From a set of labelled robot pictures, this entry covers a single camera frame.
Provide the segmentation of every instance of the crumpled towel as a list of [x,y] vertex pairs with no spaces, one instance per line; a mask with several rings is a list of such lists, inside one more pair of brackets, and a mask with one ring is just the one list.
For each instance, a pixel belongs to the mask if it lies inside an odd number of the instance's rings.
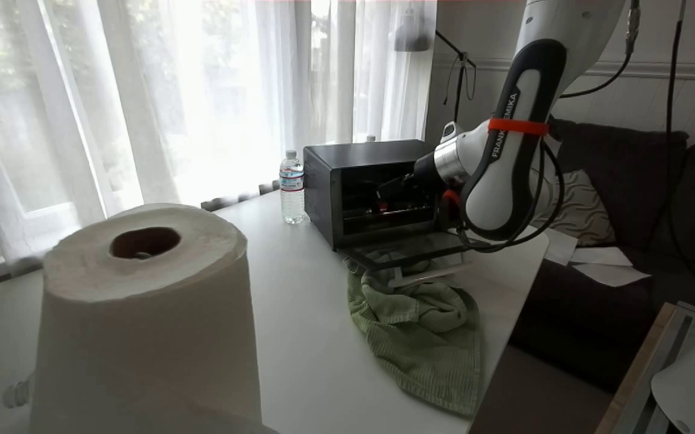
[[350,270],[350,315],[401,391],[440,409],[473,419],[481,381],[476,302],[445,281],[386,288]]

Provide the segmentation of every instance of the white paper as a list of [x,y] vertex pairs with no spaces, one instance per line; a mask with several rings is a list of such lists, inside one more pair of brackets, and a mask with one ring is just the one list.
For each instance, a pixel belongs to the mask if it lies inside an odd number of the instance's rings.
[[632,267],[632,259],[617,245],[576,249],[569,263]]
[[[178,241],[162,249],[148,229]],[[148,241],[125,244],[142,244],[136,256],[114,253],[121,234],[142,232]],[[243,419],[237,432],[258,426],[249,259],[237,227],[199,208],[146,205],[60,241],[43,278],[33,434],[237,425],[228,415]]]
[[581,275],[605,287],[625,287],[629,281],[648,279],[650,275],[635,267],[610,267],[610,266],[573,266]]
[[568,267],[568,263],[575,258],[575,249],[579,245],[579,241],[557,229],[545,229],[545,235],[547,235],[545,259]]

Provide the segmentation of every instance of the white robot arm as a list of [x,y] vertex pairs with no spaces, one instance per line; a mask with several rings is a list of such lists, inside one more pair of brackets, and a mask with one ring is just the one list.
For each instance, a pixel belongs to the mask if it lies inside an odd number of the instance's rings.
[[415,167],[462,186],[463,217],[487,241],[514,241],[533,217],[533,162],[552,104],[605,47],[622,0],[526,0],[500,104]]

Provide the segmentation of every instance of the plastic bottle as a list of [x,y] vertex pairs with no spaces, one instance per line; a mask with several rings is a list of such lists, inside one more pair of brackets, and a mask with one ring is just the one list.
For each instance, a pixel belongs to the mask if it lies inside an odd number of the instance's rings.
[[294,227],[304,221],[304,168],[298,151],[284,151],[280,162],[280,208],[283,221]]

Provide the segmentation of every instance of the sheer curtain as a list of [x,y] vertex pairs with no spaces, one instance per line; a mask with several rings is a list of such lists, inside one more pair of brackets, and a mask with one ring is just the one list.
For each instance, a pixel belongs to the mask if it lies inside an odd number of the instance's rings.
[[0,0],[0,249],[257,192],[283,150],[422,137],[434,0]]

